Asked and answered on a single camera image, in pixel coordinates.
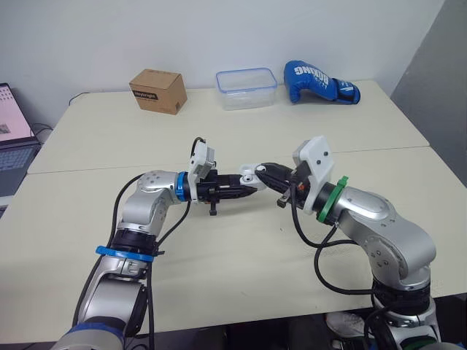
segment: plastic container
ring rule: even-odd
[[[219,71],[216,80],[228,111],[270,106],[276,98],[277,81],[268,68]]]

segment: laptop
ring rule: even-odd
[[[7,83],[0,83],[0,197],[14,195],[41,146]]]

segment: laptop keyboard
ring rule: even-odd
[[[32,148],[16,149],[14,151],[0,152],[0,171],[24,167],[31,155]]]

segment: brown cardboard box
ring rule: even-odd
[[[180,73],[145,69],[130,81],[139,108],[153,112],[176,114],[187,101]]]

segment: boxing glove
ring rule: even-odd
[[[300,91],[308,89],[329,101],[357,104],[360,91],[351,82],[330,78],[315,66],[303,61],[289,61],[284,68],[284,83],[290,101],[298,102]]]

